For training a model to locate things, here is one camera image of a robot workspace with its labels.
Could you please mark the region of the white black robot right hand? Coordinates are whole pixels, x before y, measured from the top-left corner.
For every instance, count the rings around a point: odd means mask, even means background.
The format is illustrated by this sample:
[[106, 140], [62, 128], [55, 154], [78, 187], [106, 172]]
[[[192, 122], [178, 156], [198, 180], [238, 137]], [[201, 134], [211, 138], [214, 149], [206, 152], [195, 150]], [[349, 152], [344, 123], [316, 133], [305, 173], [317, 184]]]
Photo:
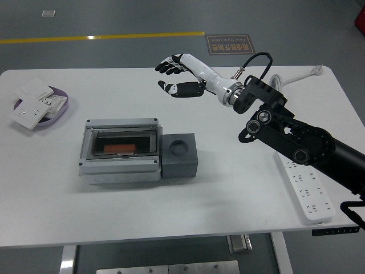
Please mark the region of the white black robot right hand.
[[234, 91], [241, 85], [236, 79], [222, 77], [191, 54], [171, 55], [160, 62], [155, 70], [167, 75], [186, 71], [192, 73], [198, 80], [197, 84], [216, 95], [218, 101], [226, 107], [233, 105], [230, 100], [233, 98]]

